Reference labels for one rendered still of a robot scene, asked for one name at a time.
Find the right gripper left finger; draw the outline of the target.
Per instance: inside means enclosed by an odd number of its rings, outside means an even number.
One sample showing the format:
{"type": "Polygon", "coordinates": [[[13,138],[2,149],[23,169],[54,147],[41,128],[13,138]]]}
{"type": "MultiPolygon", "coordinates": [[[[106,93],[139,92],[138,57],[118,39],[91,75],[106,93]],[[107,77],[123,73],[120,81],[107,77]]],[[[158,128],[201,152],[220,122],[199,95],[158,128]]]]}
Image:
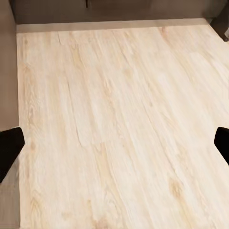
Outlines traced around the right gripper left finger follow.
{"type": "Polygon", "coordinates": [[[25,145],[20,127],[0,132],[0,184],[25,145]]]}

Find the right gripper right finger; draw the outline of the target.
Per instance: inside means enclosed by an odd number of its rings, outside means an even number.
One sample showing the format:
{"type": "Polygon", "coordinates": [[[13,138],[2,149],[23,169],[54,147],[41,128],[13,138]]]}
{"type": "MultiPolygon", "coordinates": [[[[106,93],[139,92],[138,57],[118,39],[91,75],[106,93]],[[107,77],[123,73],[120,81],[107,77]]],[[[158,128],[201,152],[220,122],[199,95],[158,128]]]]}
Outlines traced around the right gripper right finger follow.
{"type": "Polygon", "coordinates": [[[223,158],[229,165],[229,129],[224,127],[218,127],[215,138],[214,145],[218,151],[222,154],[223,158]]]}

